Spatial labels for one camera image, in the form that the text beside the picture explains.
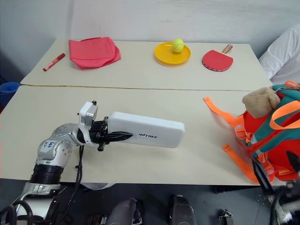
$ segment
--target tennis ball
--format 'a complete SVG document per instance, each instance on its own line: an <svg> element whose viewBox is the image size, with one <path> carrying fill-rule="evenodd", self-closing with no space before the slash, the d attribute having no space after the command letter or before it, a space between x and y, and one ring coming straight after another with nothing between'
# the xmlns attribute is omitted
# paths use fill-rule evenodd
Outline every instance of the tennis ball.
<svg viewBox="0 0 300 225"><path fill-rule="evenodd" d="M175 53L180 53L180 52L182 52L183 47L184 47L183 40L181 40L181 39L176 39L176 40L173 41L172 48L173 48L173 51L174 51Z"/></svg>

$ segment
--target plush toy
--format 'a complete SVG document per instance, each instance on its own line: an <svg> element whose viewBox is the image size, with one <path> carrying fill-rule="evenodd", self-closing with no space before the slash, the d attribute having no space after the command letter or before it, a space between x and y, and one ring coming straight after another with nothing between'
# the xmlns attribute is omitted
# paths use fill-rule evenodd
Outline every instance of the plush toy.
<svg viewBox="0 0 300 225"><path fill-rule="evenodd" d="M260 118L271 113L280 98L272 88L260 88L244 96L242 102L254 118Z"/></svg>

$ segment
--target ping pong paddle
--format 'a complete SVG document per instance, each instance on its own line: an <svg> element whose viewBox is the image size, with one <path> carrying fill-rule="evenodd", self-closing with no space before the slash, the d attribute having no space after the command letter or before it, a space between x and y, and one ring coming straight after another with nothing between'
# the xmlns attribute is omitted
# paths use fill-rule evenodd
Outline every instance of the ping pong paddle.
<svg viewBox="0 0 300 225"><path fill-rule="evenodd" d="M213 71L221 72L228 70L233 63L233 58L225 54L228 53L232 48L232 45L227 45L226 48L222 51L222 53L217 52L215 50L210 50L203 56L202 64L207 69Z"/></svg>

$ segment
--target white table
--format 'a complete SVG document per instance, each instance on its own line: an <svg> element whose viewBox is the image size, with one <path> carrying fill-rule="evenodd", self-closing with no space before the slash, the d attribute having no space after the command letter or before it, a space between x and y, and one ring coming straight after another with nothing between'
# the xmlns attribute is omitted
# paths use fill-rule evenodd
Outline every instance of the white table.
<svg viewBox="0 0 300 225"><path fill-rule="evenodd" d="M186 43L189 61L177 66L154 57L160 42L115 41L122 59L105 67L82 71L69 60L67 40L56 40L22 84L44 86L113 87L176 90L256 90L271 86L250 45L233 44L228 53L234 62L229 70L214 72L201 61L209 50L222 51L227 44ZM42 69L61 53L66 56L47 72Z"/></svg>
<svg viewBox="0 0 300 225"><path fill-rule="evenodd" d="M83 182L253 185L222 150L237 144L226 123L210 112L210 96L224 111L242 113L246 91L130 90L21 86L0 115L1 177L27 180L40 142L64 123L77 123L86 101L98 102L97 120L114 111L181 121L186 134L176 149L115 142L104 152L85 148ZM78 148L62 181L74 181Z"/></svg>

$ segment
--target blue object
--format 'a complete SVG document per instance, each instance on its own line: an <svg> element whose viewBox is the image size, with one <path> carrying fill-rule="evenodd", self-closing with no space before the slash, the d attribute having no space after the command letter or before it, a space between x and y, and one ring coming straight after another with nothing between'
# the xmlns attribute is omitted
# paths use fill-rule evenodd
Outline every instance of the blue object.
<svg viewBox="0 0 300 225"><path fill-rule="evenodd" d="M19 86L20 83L18 82L7 82L0 86L0 104L2 109L5 108L7 103L14 96Z"/></svg>

